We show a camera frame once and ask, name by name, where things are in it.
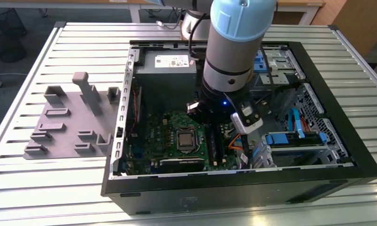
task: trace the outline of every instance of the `floor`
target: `floor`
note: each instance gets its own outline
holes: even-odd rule
[[[20,74],[28,74],[55,22],[132,22],[131,13],[127,9],[50,9],[50,16],[46,18],[40,16],[38,9],[23,8],[18,9],[18,12],[28,30],[28,34],[22,38],[28,55],[16,63],[8,64],[0,61],[0,73],[19,73],[0,75],[3,82],[3,87],[0,88],[0,123],[26,78]],[[142,22],[154,23],[156,20],[166,21],[170,19],[170,13],[171,10],[163,10],[155,13],[156,17],[150,17],[148,12],[142,10]],[[377,44],[366,59],[370,63],[377,63]]]

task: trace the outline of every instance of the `wooden cabinet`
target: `wooden cabinet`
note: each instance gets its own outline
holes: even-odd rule
[[[326,0],[312,25],[334,24],[364,56],[377,42],[377,0]]]

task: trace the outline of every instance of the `gray 3d printed holder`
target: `gray 3d printed holder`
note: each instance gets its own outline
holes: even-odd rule
[[[26,159],[106,156],[112,145],[120,90],[98,92],[88,73],[76,72],[72,82],[82,92],[50,86],[47,104],[26,147]]]

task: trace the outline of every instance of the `sticker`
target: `sticker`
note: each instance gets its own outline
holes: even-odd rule
[[[158,55],[156,67],[190,67],[188,55]]]
[[[246,156],[244,153],[242,153],[240,158],[246,162],[246,164],[250,162],[250,158]]]
[[[275,61],[270,61],[270,66],[276,66],[276,62]]]
[[[322,3],[308,3],[308,6],[323,6]]]

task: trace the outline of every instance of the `mesh trash bin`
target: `mesh trash bin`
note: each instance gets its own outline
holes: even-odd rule
[[[7,63],[22,60],[27,55],[27,51],[19,41],[12,38],[0,29],[0,60]]]
[[[14,38],[27,34],[27,29],[15,8],[0,8],[0,29]]]

